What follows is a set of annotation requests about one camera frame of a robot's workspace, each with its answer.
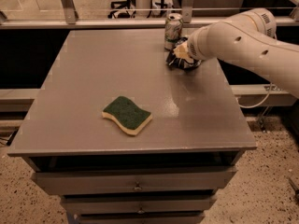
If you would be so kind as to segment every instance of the can lid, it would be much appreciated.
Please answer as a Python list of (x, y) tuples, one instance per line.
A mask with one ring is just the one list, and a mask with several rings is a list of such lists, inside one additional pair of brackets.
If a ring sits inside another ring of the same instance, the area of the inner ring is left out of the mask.
[(179, 13), (169, 13), (167, 18), (169, 20), (181, 20), (182, 16)]

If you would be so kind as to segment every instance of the green scouring pad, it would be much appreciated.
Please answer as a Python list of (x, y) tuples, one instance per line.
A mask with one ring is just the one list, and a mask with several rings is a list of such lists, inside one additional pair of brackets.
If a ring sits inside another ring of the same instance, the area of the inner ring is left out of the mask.
[(119, 96), (102, 112), (103, 118), (111, 119), (130, 135), (137, 135), (152, 119), (150, 112), (139, 108), (130, 99)]

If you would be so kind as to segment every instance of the speckled floor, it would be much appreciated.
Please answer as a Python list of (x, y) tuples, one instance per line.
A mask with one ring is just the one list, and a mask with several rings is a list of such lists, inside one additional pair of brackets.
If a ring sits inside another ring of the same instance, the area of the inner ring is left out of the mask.
[[(267, 119), (269, 133), (261, 133), (248, 118), (258, 148), (246, 152), (238, 172), (202, 224), (299, 223), (299, 203), (288, 177), (299, 183), (298, 145), (280, 117)], [(0, 146), (0, 223), (67, 223), (59, 198), (50, 197), (31, 180), (31, 169), (20, 158), (7, 156)]]

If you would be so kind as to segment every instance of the drawer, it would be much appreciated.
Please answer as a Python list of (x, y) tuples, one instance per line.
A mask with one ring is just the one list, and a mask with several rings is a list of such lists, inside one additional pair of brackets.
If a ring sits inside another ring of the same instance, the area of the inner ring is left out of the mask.
[(90, 215), (78, 216), (80, 224), (197, 224), (204, 219), (203, 213), (162, 213), (145, 215)]
[(216, 198), (200, 191), (88, 195), (62, 198), (62, 207), (71, 214), (147, 214), (190, 212), (209, 209)]
[(195, 189), (223, 189), (235, 167), (188, 167), (109, 172), (35, 173), (32, 179), (49, 195), (79, 195)]

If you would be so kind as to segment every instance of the can label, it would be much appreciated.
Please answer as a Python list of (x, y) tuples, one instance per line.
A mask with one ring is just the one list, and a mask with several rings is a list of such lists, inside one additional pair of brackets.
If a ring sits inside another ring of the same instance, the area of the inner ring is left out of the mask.
[(182, 16), (178, 13), (170, 13), (166, 18), (165, 24), (165, 42), (166, 49), (172, 49), (180, 39), (183, 28)]

